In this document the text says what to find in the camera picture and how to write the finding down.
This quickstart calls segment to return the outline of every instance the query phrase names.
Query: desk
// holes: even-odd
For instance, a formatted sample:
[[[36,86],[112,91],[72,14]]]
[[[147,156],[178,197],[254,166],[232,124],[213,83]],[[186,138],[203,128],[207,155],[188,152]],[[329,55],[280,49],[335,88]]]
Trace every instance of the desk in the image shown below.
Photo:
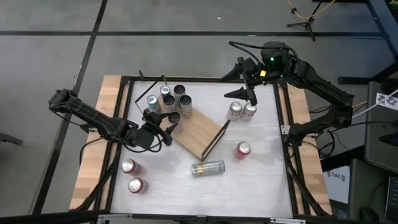
[[[121,79],[122,76],[117,75],[104,76],[103,83],[99,91],[96,109],[108,116],[113,116]],[[119,110],[119,117],[123,115],[127,89],[128,87],[125,85]],[[305,99],[304,91],[293,86],[289,86],[288,90],[294,121],[297,123],[306,123],[310,121],[310,115],[308,112],[307,100]],[[287,110],[285,107],[282,88],[280,88],[279,93],[284,115],[284,122],[285,124],[288,124]],[[99,138],[98,133],[89,133],[87,141],[92,141],[97,138]],[[305,141],[315,144],[315,140],[310,137],[305,138]],[[76,180],[70,208],[76,208],[79,206],[97,184],[104,161],[105,148],[106,141],[98,141],[86,147]],[[315,200],[322,206],[322,208],[326,212],[331,213],[325,180],[323,178],[323,172],[318,157],[318,151],[313,146],[307,145],[305,143],[299,149],[306,186],[312,193]],[[110,159],[113,159],[115,150],[116,144],[113,144]],[[108,188],[109,181],[104,187],[99,208],[105,208],[106,197],[108,196]],[[303,203],[297,186],[295,188],[295,193],[298,211],[299,213],[303,213]]]

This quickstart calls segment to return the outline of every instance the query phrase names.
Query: gray floor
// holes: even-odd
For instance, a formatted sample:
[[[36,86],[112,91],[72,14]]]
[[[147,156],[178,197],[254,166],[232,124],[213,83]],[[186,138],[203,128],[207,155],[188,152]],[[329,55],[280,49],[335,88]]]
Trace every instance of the gray floor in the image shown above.
[[[316,5],[309,0],[292,2],[303,15],[310,14]],[[371,2],[398,49],[396,22],[382,1]],[[100,0],[3,0],[0,31],[90,31],[100,5]],[[297,32],[300,30],[285,24],[300,21],[282,0],[114,0],[108,1],[100,30]],[[348,3],[332,5],[316,17],[313,29],[378,32],[365,4]],[[55,90],[73,87],[88,40],[87,36],[0,36],[0,131],[25,140],[21,146],[0,144],[0,216],[30,213],[60,124],[47,109],[47,101]],[[97,37],[79,97],[95,105],[103,75],[137,75],[139,69],[144,75],[221,77],[232,69],[236,57],[247,57],[230,47],[229,40],[257,45],[284,41],[321,77],[336,85],[340,75],[371,77],[393,62],[381,38],[323,37],[312,42],[308,37]],[[366,100],[366,86],[337,86],[356,95],[355,103]],[[328,104],[310,92],[306,96],[311,110]],[[363,126],[339,133],[347,147],[364,141]],[[78,173],[78,151],[85,141],[86,134],[70,126],[44,212],[68,209]],[[318,145],[328,141],[324,135]],[[335,153],[342,151],[338,146]]]

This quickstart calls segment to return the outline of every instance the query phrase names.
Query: silver can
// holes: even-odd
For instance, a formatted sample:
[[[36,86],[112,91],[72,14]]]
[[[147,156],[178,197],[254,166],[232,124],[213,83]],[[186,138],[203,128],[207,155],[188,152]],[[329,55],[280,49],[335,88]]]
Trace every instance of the silver can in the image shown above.
[[[134,194],[142,194],[148,190],[148,183],[141,178],[135,177],[129,182],[129,191]]]
[[[174,133],[178,134],[182,131],[182,124],[181,124],[181,116],[177,112],[173,112],[169,114],[169,121],[172,124],[178,123],[177,127],[174,128]]]
[[[163,98],[163,103],[167,113],[177,111],[177,103],[175,102],[174,96],[165,96],[165,98]]]
[[[252,106],[250,102],[247,102],[243,107],[241,119],[244,121],[250,121],[254,116],[254,114],[256,113],[256,111],[257,111],[257,106]]]
[[[183,85],[176,85],[174,87],[174,98],[177,102],[177,106],[180,106],[180,98],[185,95],[185,87]]]
[[[244,159],[251,152],[251,146],[249,143],[243,141],[239,142],[238,146],[236,146],[236,150],[234,151],[235,158]]]
[[[183,118],[192,116],[192,99],[191,96],[184,95],[180,98],[181,115]]]
[[[160,113],[162,111],[162,108],[160,108],[160,103],[159,100],[157,100],[157,97],[155,95],[149,95],[147,97],[147,102],[148,102],[148,108],[156,113]]]
[[[141,172],[141,165],[132,159],[124,160],[121,168],[125,174],[138,175]]]
[[[164,85],[160,87],[160,94],[162,95],[163,98],[166,96],[170,96],[171,89],[169,86]]]
[[[205,162],[191,166],[192,176],[204,177],[207,175],[222,174],[225,172],[224,161]]]
[[[243,106],[240,102],[232,102],[229,106],[228,114],[226,115],[226,117],[230,121],[237,121],[242,113],[242,110]]]

